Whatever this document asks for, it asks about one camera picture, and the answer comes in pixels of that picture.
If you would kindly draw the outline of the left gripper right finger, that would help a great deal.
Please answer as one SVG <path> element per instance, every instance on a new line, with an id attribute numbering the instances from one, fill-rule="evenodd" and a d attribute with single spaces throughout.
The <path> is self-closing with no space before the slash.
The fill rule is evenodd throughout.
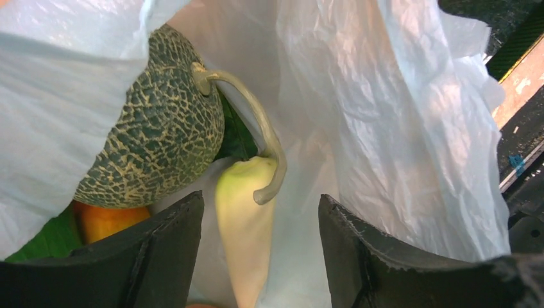
<path id="1" fill-rule="evenodd" d="M 542 307 L 543 256 L 464 262 L 407 244 L 321 196 L 319 232 L 333 307 Z"/>

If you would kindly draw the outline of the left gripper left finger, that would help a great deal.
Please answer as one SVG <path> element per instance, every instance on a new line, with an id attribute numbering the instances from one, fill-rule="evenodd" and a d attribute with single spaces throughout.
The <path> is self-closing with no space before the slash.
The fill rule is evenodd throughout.
<path id="1" fill-rule="evenodd" d="M 1 263 L 2 307 L 185 307 L 201 239 L 194 191 L 68 257 Z"/>

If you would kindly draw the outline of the light blue plastic grocery bag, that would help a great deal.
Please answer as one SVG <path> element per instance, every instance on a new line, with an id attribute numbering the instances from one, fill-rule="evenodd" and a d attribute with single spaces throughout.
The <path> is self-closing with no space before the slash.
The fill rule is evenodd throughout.
<path id="1" fill-rule="evenodd" d="M 2 258 L 66 208 L 166 22 L 258 97 L 287 156 L 259 307 L 331 306 L 324 193 L 428 252 L 510 253 L 484 22 L 437 1 L 2 1 Z"/>

